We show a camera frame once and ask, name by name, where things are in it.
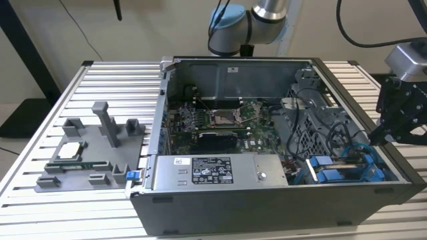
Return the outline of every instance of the barcode sticker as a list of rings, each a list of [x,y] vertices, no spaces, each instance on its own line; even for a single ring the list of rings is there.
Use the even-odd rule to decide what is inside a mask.
[[[174,165],[189,165],[190,158],[176,157],[173,164]]]
[[[228,67],[226,68],[226,72],[228,73],[237,73],[238,72],[238,68],[237,67]]]

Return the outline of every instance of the sticker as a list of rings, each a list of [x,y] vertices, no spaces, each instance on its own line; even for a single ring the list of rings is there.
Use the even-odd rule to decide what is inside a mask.
[[[193,157],[190,172],[193,184],[233,183],[233,170],[229,157]]]
[[[226,73],[237,73],[238,72],[238,68],[237,67],[228,67],[226,68]]]
[[[190,158],[176,157],[173,164],[174,165],[189,165]]]

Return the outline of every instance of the blue clip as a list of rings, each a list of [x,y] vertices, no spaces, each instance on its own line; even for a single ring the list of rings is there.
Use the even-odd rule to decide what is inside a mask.
[[[140,180],[140,171],[128,171],[125,174],[126,181],[137,181]]]

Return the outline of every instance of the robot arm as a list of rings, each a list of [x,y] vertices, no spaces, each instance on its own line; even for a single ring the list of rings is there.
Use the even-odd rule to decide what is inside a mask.
[[[287,2],[258,0],[250,10],[237,4],[221,5],[210,16],[210,53],[229,57],[238,53],[241,45],[269,44],[275,41],[285,28]]]
[[[427,40],[399,44],[385,63],[396,77],[384,81],[376,103],[379,126],[369,133],[371,145],[396,141],[427,145]]]

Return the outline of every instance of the aluminum extrusion table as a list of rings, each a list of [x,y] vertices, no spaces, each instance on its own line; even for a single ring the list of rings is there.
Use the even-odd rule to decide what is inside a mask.
[[[340,83],[373,121],[380,86],[357,65],[325,62]],[[66,118],[98,124],[90,111],[94,101],[108,101],[108,114],[118,124],[137,118],[146,126],[140,151],[145,165],[149,132],[160,85],[157,62],[94,62],[82,66],[49,115],[0,182],[0,240],[13,239],[156,239],[146,236],[124,189],[36,193],[33,187],[64,135]],[[395,144],[427,180],[427,147]],[[258,240],[396,240],[427,239],[427,190],[405,204],[391,205],[357,227],[184,237],[181,239]]]

